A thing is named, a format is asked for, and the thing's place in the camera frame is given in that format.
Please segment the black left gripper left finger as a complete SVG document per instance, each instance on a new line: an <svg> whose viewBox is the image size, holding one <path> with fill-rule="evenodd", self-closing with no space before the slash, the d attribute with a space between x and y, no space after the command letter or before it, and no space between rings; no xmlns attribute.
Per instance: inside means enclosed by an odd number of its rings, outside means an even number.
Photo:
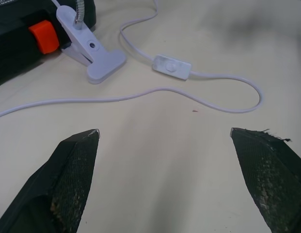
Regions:
<svg viewBox="0 0 301 233"><path fill-rule="evenodd" d="M77 233L99 139L91 129L61 141L0 218L0 233Z"/></svg>

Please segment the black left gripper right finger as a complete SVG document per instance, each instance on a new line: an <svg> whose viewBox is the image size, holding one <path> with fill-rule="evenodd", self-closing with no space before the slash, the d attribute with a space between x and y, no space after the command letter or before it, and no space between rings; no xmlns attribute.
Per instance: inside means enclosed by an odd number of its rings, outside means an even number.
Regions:
<svg viewBox="0 0 301 233"><path fill-rule="evenodd" d="M301 233L301 158L289 138L232 128L247 189L272 233Z"/></svg>

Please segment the white clamp lamp base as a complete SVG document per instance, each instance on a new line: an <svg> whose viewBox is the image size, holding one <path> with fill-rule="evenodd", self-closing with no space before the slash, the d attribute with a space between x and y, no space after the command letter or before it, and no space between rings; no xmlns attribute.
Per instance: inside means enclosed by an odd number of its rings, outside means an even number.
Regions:
<svg viewBox="0 0 301 233"><path fill-rule="evenodd" d="M87 67L89 83L99 84L121 68L127 57L121 50L107 51L85 23L76 29L73 26L76 14L73 8L66 5L56 11L57 20L71 41L61 51Z"/></svg>

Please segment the black tool case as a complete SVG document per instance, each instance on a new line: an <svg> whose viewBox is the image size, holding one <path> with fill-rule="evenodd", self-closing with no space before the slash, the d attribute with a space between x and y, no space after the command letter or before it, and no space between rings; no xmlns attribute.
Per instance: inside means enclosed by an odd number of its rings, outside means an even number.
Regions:
<svg viewBox="0 0 301 233"><path fill-rule="evenodd" d="M0 0L0 85L33 68L46 55L40 52L30 26L48 20L60 43L57 50L71 44L56 18L57 5L76 8L75 0Z"/></svg>

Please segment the orange case latch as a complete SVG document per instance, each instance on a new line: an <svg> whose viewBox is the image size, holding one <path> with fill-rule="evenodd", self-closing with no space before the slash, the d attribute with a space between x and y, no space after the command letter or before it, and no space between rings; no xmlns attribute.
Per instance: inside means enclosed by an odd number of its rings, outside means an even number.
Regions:
<svg viewBox="0 0 301 233"><path fill-rule="evenodd" d="M60 46L56 31L51 22L43 20L29 27L42 54L53 53Z"/></svg>

